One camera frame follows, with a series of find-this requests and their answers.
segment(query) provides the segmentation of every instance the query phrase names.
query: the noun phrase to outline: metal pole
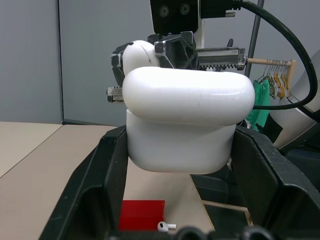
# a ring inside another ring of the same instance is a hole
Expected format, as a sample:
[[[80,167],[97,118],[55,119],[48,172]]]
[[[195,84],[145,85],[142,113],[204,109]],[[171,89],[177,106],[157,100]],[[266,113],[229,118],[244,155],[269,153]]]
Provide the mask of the metal pole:
[[[258,0],[258,6],[263,8],[265,4],[265,0]],[[252,34],[251,34],[251,40],[250,40],[250,46],[249,46],[249,52],[248,52],[248,58],[253,58],[255,54],[255,48],[257,43],[257,37],[258,37],[258,31],[260,26],[260,20],[261,18],[257,15],[255,15],[254,22],[253,22],[253,28],[252,28]],[[244,75],[246,75],[248,78],[250,77],[251,72],[251,64],[247,64]]]

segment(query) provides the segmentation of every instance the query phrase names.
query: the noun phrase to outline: beige table surface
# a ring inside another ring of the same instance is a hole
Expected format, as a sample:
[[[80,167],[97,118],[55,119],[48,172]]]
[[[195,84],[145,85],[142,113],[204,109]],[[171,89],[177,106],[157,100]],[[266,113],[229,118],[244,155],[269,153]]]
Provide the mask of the beige table surface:
[[[1,239],[38,239],[72,172],[112,128],[62,126],[2,176]],[[148,172],[129,161],[124,199],[165,200],[168,223],[214,229],[188,174]]]
[[[61,126],[0,121],[0,178]]]

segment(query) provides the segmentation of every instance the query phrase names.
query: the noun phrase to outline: wooden hanger rack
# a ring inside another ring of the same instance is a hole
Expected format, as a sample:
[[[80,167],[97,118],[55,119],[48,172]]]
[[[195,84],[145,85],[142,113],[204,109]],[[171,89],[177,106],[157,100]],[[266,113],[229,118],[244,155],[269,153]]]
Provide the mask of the wooden hanger rack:
[[[248,58],[248,64],[261,64],[261,65],[273,65],[273,66],[287,66],[285,78],[287,79],[287,87],[290,89],[291,81],[294,76],[297,61],[283,61],[283,60],[268,60],[268,59],[259,59],[259,58]]]

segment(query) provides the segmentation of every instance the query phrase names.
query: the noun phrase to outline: airpod earbud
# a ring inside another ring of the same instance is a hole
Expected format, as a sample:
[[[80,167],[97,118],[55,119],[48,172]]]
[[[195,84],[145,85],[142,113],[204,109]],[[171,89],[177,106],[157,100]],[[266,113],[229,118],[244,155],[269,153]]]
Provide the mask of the airpod earbud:
[[[169,229],[176,229],[177,224],[167,224],[164,221],[158,223],[158,231],[167,233]]]

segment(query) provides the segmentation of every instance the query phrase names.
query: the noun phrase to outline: wooden stick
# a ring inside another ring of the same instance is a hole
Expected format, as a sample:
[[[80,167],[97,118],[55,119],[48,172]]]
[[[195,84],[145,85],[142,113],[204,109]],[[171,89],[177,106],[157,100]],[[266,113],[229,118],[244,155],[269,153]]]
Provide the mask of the wooden stick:
[[[244,206],[234,206],[234,205],[229,205],[229,204],[225,204],[225,203],[206,201],[206,200],[202,200],[201,202],[204,205],[209,205],[209,206],[214,206],[214,207],[219,207],[219,208],[224,208],[224,209],[231,209],[231,210],[236,210],[236,211],[241,211],[241,212],[248,212],[248,209]]]
[[[286,71],[286,76],[285,76],[288,84],[288,89],[290,89],[291,87],[291,81],[296,70],[297,61],[291,60],[290,63],[291,64],[289,65],[288,70]]]
[[[263,64],[263,65],[274,65],[274,66],[291,66],[291,61],[278,61],[278,60],[267,60],[259,58],[248,58],[248,64]]]
[[[248,223],[248,225],[249,225],[250,227],[252,227],[254,224],[253,224],[253,222],[252,222],[250,213],[249,213],[248,211],[245,211],[244,214],[245,214],[246,222]]]

